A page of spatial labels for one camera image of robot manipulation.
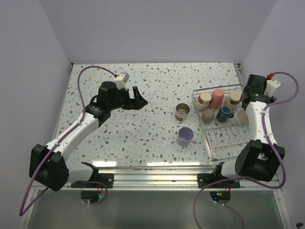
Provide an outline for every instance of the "pink cup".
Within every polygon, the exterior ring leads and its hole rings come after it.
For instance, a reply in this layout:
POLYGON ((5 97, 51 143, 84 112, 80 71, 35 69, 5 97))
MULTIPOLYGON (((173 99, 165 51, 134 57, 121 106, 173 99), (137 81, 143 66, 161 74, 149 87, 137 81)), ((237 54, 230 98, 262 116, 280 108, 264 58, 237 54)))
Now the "pink cup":
POLYGON ((212 100, 210 102, 210 108, 219 109, 224 100, 224 91, 223 89, 217 88, 212 93, 212 100))

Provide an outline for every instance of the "beige cup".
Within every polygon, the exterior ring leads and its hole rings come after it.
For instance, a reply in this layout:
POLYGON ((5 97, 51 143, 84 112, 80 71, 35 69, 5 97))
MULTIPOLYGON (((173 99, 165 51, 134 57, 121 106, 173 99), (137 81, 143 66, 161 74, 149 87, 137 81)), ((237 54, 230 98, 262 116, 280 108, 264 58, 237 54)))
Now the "beige cup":
POLYGON ((210 109, 205 110, 202 115, 201 115, 201 120, 205 123, 208 124, 214 119, 214 112, 210 109))
POLYGON ((230 95, 225 100, 224 105, 230 107, 231 110, 234 110, 235 108, 237 108, 241 96, 242 96, 241 92, 231 92, 230 95))
POLYGON ((238 112, 237 117, 241 123, 249 125, 249 118, 245 110, 238 112))
POLYGON ((208 92, 202 92, 195 103, 197 109, 204 111, 206 108, 208 108, 211 99, 212 96, 208 92))

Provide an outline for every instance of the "blue mug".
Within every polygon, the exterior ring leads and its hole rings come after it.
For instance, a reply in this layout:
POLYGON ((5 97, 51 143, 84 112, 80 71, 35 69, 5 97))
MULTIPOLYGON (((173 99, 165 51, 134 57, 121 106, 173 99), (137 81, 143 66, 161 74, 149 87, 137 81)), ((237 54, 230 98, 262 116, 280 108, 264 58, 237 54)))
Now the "blue mug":
POLYGON ((226 122, 229 118, 233 118, 234 114, 231 113, 232 110, 228 106, 223 106, 219 109, 216 118, 219 122, 226 122))

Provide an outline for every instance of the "white wall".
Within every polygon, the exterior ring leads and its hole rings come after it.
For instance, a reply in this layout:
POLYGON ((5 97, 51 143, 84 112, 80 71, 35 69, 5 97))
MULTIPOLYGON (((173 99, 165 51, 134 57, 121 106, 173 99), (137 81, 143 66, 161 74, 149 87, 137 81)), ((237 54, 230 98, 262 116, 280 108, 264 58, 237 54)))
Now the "white wall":
POLYGON ((70 63, 38 0, 0 7, 0 228, 18 226, 32 147, 50 140, 70 63))
MULTIPOLYGON (((278 0, 242 64, 244 83, 251 73, 267 75, 286 71, 293 74, 301 86, 293 101, 271 109, 273 133, 278 144, 286 149, 287 183, 283 194, 294 225, 305 223, 304 9, 304 0, 278 0)), ((275 77, 282 83, 276 94, 278 99, 291 96, 295 91, 293 81, 285 76, 275 77)))
POLYGON ((276 0, 40 0, 79 63, 235 62, 276 0))

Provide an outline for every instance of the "red cap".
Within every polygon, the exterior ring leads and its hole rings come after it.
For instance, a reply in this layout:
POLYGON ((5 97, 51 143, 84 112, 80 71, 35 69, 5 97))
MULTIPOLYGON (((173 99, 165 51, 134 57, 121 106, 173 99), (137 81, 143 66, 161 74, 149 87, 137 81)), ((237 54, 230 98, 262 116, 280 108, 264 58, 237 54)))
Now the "red cap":
POLYGON ((270 73, 269 75, 267 75, 267 80, 271 80, 271 78, 273 77, 273 73, 270 73))

